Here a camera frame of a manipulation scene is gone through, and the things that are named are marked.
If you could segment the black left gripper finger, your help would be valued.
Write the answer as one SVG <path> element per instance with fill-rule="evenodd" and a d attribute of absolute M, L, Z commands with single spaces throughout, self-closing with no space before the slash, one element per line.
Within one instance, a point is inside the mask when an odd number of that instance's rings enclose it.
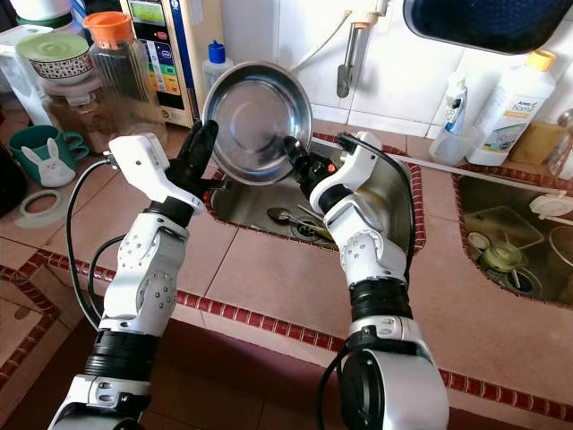
<path fill-rule="evenodd" d="M 204 184 L 204 173 L 208 168 L 218 138 L 216 122 L 197 122 L 195 128 L 195 180 Z"/>
<path fill-rule="evenodd" d="M 188 133 L 184 137 L 183 144 L 181 144 L 175 157 L 172 158 L 172 184 L 192 194 L 195 193 L 193 188 L 195 188 L 196 179 L 192 172 L 193 163 L 190 160 L 193 136 L 195 136 L 195 133 Z"/>

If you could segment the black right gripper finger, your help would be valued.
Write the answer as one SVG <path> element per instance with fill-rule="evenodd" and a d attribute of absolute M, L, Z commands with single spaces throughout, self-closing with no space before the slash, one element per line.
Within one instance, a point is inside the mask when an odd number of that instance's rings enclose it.
<path fill-rule="evenodd" d="M 292 169 L 292 175 L 303 176 L 304 172 L 311 167 L 312 157 L 304 145 L 294 136 L 284 136 L 282 139 L 286 158 Z"/>

